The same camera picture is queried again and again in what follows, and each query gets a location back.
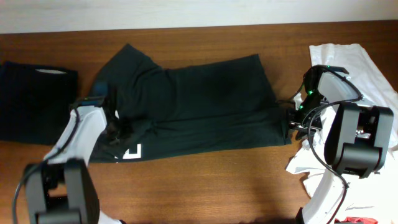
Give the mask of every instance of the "black t-shirt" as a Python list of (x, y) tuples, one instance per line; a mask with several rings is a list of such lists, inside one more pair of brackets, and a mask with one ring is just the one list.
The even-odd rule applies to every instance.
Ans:
[[(117, 145), (100, 136), (91, 162), (290, 144), (285, 111), (275, 103), (258, 55), (164, 70), (126, 45), (96, 82), (117, 90), (118, 115), (132, 134)], [(140, 158), (122, 159), (139, 148)]]
[(6, 62), (0, 68), (0, 140), (55, 144), (77, 94), (76, 71)]

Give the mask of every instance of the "red object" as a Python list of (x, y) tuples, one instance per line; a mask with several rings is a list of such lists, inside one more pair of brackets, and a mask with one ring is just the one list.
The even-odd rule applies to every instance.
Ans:
[(357, 217), (347, 217), (344, 222), (352, 222), (352, 223), (356, 223), (356, 222), (363, 222), (364, 224), (378, 224), (379, 222), (373, 218), (357, 218)]

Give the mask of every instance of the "white cloth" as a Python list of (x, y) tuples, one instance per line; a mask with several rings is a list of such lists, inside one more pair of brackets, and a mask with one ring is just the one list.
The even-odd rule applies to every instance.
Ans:
[[(394, 112), (394, 122), (389, 141), (384, 167), (380, 174), (371, 174), (367, 179), (359, 180), (358, 177), (345, 175), (349, 182), (346, 200), (340, 208), (337, 218), (344, 220), (346, 217), (374, 218), (379, 223), (391, 221), (398, 223), (398, 94), (382, 75), (368, 53), (359, 45), (324, 44), (310, 46), (312, 65), (334, 65), (345, 67), (349, 71), (351, 82), (361, 91), (368, 100), (375, 105), (390, 107)], [(322, 132), (317, 132), (313, 145), (318, 155), (323, 158), (323, 148), (335, 117), (335, 111), (327, 108), (321, 115), (323, 123)], [(302, 148), (289, 162), (286, 170), (292, 174), (309, 172), (303, 184), (309, 196), (312, 197), (317, 189), (325, 168), (315, 159), (308, 141), (302, 143)], [(336, 181), (335, 187), (341, 187)]]

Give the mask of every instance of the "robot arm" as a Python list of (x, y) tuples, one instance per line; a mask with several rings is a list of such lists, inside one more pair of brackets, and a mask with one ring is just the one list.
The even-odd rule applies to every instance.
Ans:
[[(364, 99), (359, 90), (348, 82), (347, 74), (340, 67), (312, 67), (303, 81), (307, 97), (299, 110), (293, 111), (290, 116), (293, 118), (290, 127), (306, 130), (301, 125), (314, 116), (314, 108), (335, 104), (336, 116), (324, 148), (326, 163), (339, 175), (358, 175), (362, 179), (384, 164), (393, 114), (389, 108), (373, 106)], [(357, 101), (339, 103), (350, 99)], [(322, 128), (320, 121), (315, 128)], [(326, 169), (311, 201), (297, 214), (298, 223), (326, 223), (332, 220), (344, 195), (344, 186), (334, 187), (335, 181), (340, 185), (341, 180)]]
[[(44, 157), (53, 157), (68, 141), (79, 119), (77, 129), (60, 154), (34, 172), (25, 184), (31, 223), (99, 223), (120, 224), (102, 211), (87, 170), (98, 136), (106, 128), (104, 98), (85, 98), (75, 103), (76, 110), (53, 149)], [(52, 198), (48, 191), (58, 184), (67, 186), (67, 195)]]

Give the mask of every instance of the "wooden table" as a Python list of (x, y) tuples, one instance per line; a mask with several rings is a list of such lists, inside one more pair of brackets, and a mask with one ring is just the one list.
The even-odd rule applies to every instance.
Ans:
[[(310, 66), (309, 45), (361, 44), (398, 88), (398, 21), (281, 24), (189, 29), (107, 30), (0, 35), (0, 59), (78, 70), (80, 95), (96, 72), (130, 43), (165, 68), (259, 54), (278, 98), (289, 97)], [(101, 208), (128, 223), (275, 223), (293, 218), (309, 197), (285, 171), (299, 142), (129, 164), (90, 164)], [(11, 201), (22, 170), (50, 149), (0, 142), (0, 223), (11, 223)], [(19, 197), (20, 223), (27, 205)]]

